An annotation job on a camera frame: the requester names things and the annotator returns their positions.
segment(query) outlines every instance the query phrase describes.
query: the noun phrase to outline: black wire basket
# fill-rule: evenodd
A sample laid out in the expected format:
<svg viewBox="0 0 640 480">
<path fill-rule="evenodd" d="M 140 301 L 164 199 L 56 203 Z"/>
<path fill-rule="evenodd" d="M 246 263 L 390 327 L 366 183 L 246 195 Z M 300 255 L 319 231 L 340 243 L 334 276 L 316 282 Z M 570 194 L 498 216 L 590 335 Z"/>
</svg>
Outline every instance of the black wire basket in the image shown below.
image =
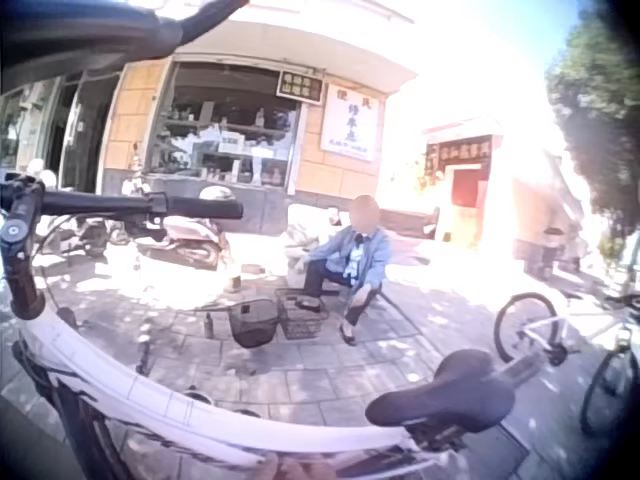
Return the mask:
<svg viewBox="0 0 640 480">
<path fill-rule="evenodd" d="M 260 298 L 229 307 L 231 335 L 243 348 L 257 348 L 273 340 L 280 318 L 278 307 L 269 299 Z"/>
<path fill-rule="evenodd" d="M 316 338 L 322 331 L 322 323 L 329 318 L 329 312 L 320 300 L 320 312 L 311 312 L 296 307 L 299 293 L 295 290 L 277 290 L 280 325 L 287 340 Z"/>
</svg>

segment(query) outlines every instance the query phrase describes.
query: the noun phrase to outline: bicycle tire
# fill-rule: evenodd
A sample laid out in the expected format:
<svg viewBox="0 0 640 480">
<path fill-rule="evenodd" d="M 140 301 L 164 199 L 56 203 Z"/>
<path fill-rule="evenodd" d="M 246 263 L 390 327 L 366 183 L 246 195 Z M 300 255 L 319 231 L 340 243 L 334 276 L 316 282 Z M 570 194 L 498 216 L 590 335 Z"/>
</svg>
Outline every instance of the bicycle tire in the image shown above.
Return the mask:
<svg viewBox="0 0 640 480">
<path fill-rule="evenodd" d="M 558 315 L 551 301 L 540 293 L 536 293 L 536 292 L 520 293 L 518 295 L 514 295 L 513 297 L 511 297 L 509 301 L 500 309 L 500 311 L 498 312 L 498 315 L 496 315 L 496 321 L 493 324 L 493 343 L 496 346 L 496 350 L 498 351 L 498 355 L 500 356 L 500 359 L 506 363 L 509 363 L 510 361 L 512 361 L 514 357 L 510 355 L 509 352 L 507 352 L 507 349 L 504 347 L 504 342 L 502 341 L 502 338 L 501 338 L 502 324 L 504 322 L 504 318 L 509 308 L 511 308 L 513 305 L 523 300 L 537 300 L 547 308 L 547 310 L 549 311 L 550 317 L 555 317 Z M 554 322 L 551 322 L 551 332 L 549 334 L 549 338 L 547 339 L 547 342 L 549 344 L 554 343 L 558 338 L 558 331 L 560 330 L 559 327 L 560 325 L 557 320 Z"/>
<path fill-rule="evenodd" d="M 623 400 L 623 414 L 620 416 L 621 419 L 624 418 L 624 413 L 626 413 L 626 410 L 631 404 L 638 384 L 638 359 L 630 350 L 611 350 L 607 355 L 605 355 L 602 362 L 600 362 L 600 365 L 596 369 L 596 373 L 594 373 L 593 378 L 591 379 L 589 388 L 587 388 L 587 391 L 584 394 L 584 399 L 582 400 L 582 407 L 580 408 L 580 430 L 582 430 L 582 433 L 588 437 L 599 437 L 609 434 L 618 426 L 618 422 L 613 422 L 607 428 L 595 427 L 589 420 L 589 407 L 593 399 L 593 394 L 595 393 L 596 388 L 598 388 L 600 382 L 605 378 L 605 374 L 611 364 L 611 361 L 618 355 L 624 355 L 626 353 L 630 354 L 631 388 L 627 393 L 628 398 Z"/>
</svg>

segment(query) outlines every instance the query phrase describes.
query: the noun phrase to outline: shoe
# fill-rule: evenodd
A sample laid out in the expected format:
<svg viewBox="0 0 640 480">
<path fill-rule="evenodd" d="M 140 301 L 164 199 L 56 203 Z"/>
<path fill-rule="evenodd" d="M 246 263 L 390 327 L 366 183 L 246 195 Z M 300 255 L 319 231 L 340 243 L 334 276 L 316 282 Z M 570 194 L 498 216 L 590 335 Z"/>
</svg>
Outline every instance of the shoe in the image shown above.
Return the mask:
<svg viewBox="0 0 640 480">
<path fill-rule="evenodd" d="M 304 300 L 296 300 L 294 305 L 296 306 L 296 308 L 300 308 L 302 310 L 308 310 L 309 312 L 313 312 L 313 313 L 320 313 L 322 311 L 322 308 L 320 307 L 320 303 L 318 303 L 317 305 L 308 305 L 304 303 Z"/>
<path fill-rule="evenodd" d="M 346 343 L 347 345 L 349 345 L 350 347 L 354 347 L 356 344 L 356 337 L 349 336 L 346 333 L 344 333 L 344 330 L 342 329 L 342 325 L 340 325 L 340 336 L 342 337 L 342 340 L 344 340 L 344 343 Z"/>
</svg>

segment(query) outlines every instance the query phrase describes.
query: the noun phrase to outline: blue jacket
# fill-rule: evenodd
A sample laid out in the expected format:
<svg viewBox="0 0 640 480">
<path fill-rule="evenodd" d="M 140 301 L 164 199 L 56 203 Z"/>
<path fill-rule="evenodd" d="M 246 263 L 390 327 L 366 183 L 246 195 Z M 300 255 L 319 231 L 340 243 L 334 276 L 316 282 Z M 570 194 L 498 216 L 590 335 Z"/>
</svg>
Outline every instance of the blue jacket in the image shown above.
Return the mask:
<svg viewBox="0 0 640 480">
<path fill-rule="evenodd" d="M 309 260 L 327 260 L 327 268 L 332 272 L 344 272 L 347 257 L 355 246 L 357 233 L 348 226 L 340 230 L 324 245 L 309 253 Z M 364 253 L 358 266 L 358 281 L 353 290 L 361 288 L 365 283 L 373 288 L 380 288 L 386 278 L 385 267 L 391 259 L 391 243 L 389 237 L 380 228 L 368 235 L 364 243 Z"/>
</svg>

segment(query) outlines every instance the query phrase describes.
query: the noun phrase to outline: glass door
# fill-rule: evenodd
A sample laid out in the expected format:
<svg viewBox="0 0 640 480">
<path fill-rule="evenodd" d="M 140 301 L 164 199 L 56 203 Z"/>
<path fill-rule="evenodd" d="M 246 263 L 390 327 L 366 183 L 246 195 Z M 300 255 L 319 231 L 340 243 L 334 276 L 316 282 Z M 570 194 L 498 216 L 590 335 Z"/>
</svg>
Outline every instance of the glass door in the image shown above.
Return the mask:
<svg viewBox="0 0 640 480">
<path fill-rule="evenodd" d="M 94 193 L 100 147 L 120 71 L 83 74 L 69 110 L 60 161 L 59 185 Z"/>
</svg>

